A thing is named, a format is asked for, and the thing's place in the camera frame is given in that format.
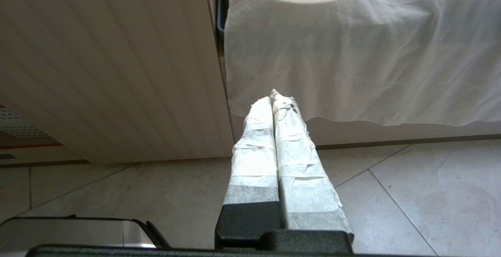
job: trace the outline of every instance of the ribbed panel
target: ribbed panel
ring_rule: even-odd
[[[97,163],[231,155],[207,0],[0,0],[0,103]]]

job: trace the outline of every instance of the red stripe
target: red stripe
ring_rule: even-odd
[[[15,149],[15,148],[33,148],[33,147],[48,147],[48,146],[62,146],[60,143],[49,143],[46,145],[32,145],[32,146],[0,146],[1,149]]]

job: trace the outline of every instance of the floor tile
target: floor tile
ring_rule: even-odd
[[[435,255],[369,171],[336,188],[356,253]]]
[[[131,164],[77,164],[32,167],[32,207],[123,170]]]
[[[29,168],[0,169],[0,223],[30,210]]]
[[[27,212],[26,216],[151,221],[178,248],[213,248],[231,159],[137,164]]]
[[[318,156],[332,184],[337,186],[406,146],[408,145],[319,150]]]
[[[372,171],[439,255],[501,255],[501,140],[412,145]]]

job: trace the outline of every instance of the grout line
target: grout line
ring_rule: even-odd
[[[30,188],[30,210],[32,209],[32,191],[31,191],[31,167],[28,167],[28,184]]]
[[[400,205],[398,205],[398,203],[395,201],[395,199],[393,198],[393,196],[391,196],[391,194],[388,192],[388,190],[386,190],[386,188],[383,186],[383,184],[378,180],[378,178],[376,177],[376,175],[374,175],[374,173],[372,173],[371,170],[369,170],[369,172],[374,177],[374,179],[376,179],[377,183],[383,188],[383,190],[386,192],[386,194],[391,198],[391,201],[393,201],[393,203],[395,203],[395,205],[397,205],[397,207],[399,208],[399,210],[402,212],[402,214],[404,214],[404,216],[407,218],[407,220],[409,221],[409,223],[414,227],[414,229],[416,230],[416,232],[421,236],[421,238],[424,240],[424,242],[430,247],[431,251],[433,251],[433,253],[435,253],[435,255],[438,256],[437,252],[435,252],[435,250],[433,249],[433,247],[431,247],[430,243],[428,243],[428,241],[424,238],[424,236],[421,234],[421,232],[414,225],[414,223],[412,223],[412,221],[410,220],[410,218],[407,216],[407,214],[404,212],[404,210],[402,210],[402,208],[400,207]]]
[[[385,159],[383,159],[383,160],[381,160],[381,161],[377,162],[376,164],[374,164],[374,165],[372,165],[372,166],[370,166],[370,167],[368,167],[368,168],[364,169],[364,170],[363,170],[363,171],[361,171],[360,173],[358,173],[358,174],[354,175],[353,177],[351,177],[351,178],[349,178],[349,179],[345,180],[344,182],[342,182],[342,183],[338,184],[338,185],[337,185],[337,186],[335,186],[334,188],[340,187],[342,184],[344,184],[344,183],[348,182],[349,180],[354,179],[355,177],[358,177],[358,176],[359,176],[359,175],[361,175],[363,172],[365,172],[365,171],[369,170],[370,168],[372,168],[372,167],[376,166],[377,164],[379,164],[379,163],[381,163],[381,162],[385,161],[386,159],[388,159],[388,158],[392,157],[393,155],[395,155],[395,154],[397,154],[397,153],[401,152],[402,150],[404,150],[404,149],[408,148],[409,146],[411,146],[411,145],[408,145],[408,146],[406,146],[406,147],[402,148],[401,150],[399,150],[399,151],[397,151],[397,152],[395,152],[395,153],[392,153],[390,156],[388,156],[388,157],[386,157]]]
[[[67,195],[67,194],[70,194],[70,193],[72,193],[73,191],[77,191],[77,190],[79,190],[79,189],[81,189],[81,188],[84,188],[84,187],[86,187],[86,186],[88,186],[88,185],[91,185],[91,184],[93,184],[93,183],[95,183],[95,182],[98,182],[98,181],[100,181],[100,180],[102,180],[102,179],[106,179],[106,178],[108,178],[108,177],[110,177],[110,176],[112,176],[112,175],[115,175],[116,173],[120,173],[121,171],[124,171],[124,170],[126,170],[126,169],[129,169],[130,167],[133,167],[133,166],[136,166],[137,164],[142,164],[142,163],[144,163],[144,162],[136,162],[136,163],[134,163],[134,164],[132,164],[132,165],[130,165],[130,166],[127,166],[127,167],[125,167],[125,168],[123,168],[123,169],[120,169],[120,170],[118,170],[118,171],[114,172],[114,173],[111,173],[111,174],[109,174],[109,175],[106,175],[106,176],[104,176],[104,177],[102,177],[102,178],[100,178],[100,179],[97,179],[97,180],[94,180],[94,181],[92,181],[92,182],[89,182],[89,183],[88,183],[88,184],[86,184],[86,185],[83,185],[83,186],[81,186],[81,187],[75,188],[74,190],[69,191],[69,192],[67,192],[67,193],[65,193],[65,194],[61,194],[61,195],[59,195],[58,197],[52,198],[51,200],[46,201],[46,202],[44,202],[44,203],[42,203],[42,204],[40,204],[40,205],[36,205],[35,207],[33,207],[33,209],[35,209],[35,208],[37,208],[37,207],[40,207],[40,206],[42,206],[42,205],[44,205],[44,204],[47,204],[47,203],[49,203],[49,202],[51,202],[51,201],[53,201],[53,200],[56,200],[57,198],[60,198],[61,196],[65,196],[65,195]],[[23,213],[20,213],[20,214],[17,214],[17,215],[16,215],[16,216],[14,216],[14,217],[17,217],[17,216],[19,216],[19,215],[26,214],[26,213],[27,213],[27,212],[29,212],[30,210],[28,210],[28,211],[24,211]]]

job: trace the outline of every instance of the white cloth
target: white cloth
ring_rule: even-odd
[[[501,121],[501,0],[229,0],[227,96],[276,88],[304,120]]]

